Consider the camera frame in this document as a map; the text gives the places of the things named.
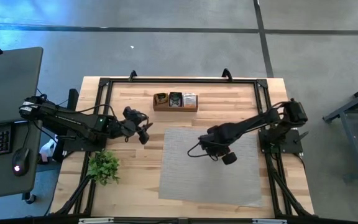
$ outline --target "gray cloth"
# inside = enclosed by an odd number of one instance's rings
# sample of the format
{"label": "gray cloth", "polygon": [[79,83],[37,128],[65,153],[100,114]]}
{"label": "gray cloth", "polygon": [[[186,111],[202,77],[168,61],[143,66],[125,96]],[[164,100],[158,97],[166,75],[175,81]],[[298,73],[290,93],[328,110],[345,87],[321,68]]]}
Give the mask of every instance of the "gray cloth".
{"label": "gray cloth", "polygon": [[[262,207],[256,135],[244,134],[230,148],[237,161],[228,166],[208,156],[192,158],[187,150],[206,130],[165,131],[159,198]],[[200,146],[191,155],[205,154]]]}

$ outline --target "gray floor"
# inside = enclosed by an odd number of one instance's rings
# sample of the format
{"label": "gray floor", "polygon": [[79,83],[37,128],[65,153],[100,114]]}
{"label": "gray floor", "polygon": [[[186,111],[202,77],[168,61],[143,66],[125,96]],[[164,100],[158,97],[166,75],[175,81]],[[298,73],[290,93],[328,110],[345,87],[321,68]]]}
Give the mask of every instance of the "gray floor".
{"label": "gray floor", "polygon": [[[260,0],[266,29],[358,30],[358,0]],[[0,25],[257,29],[251,0],[0,0]],[[310,121],[302,130],[315,213],[358,221],[357,172],[338,121],[321,117],[358,90],[358,35],[267,35],[274,77],[300,100]],[[85,75],[266,77],[259,34],[191,32],[56,32],[0,30],[4,50],[42,46],[39,88],[63,101]],[[54,189],[56,179],[35,186]],[[3,217],[40,215],[42,203],[11,205]]]}

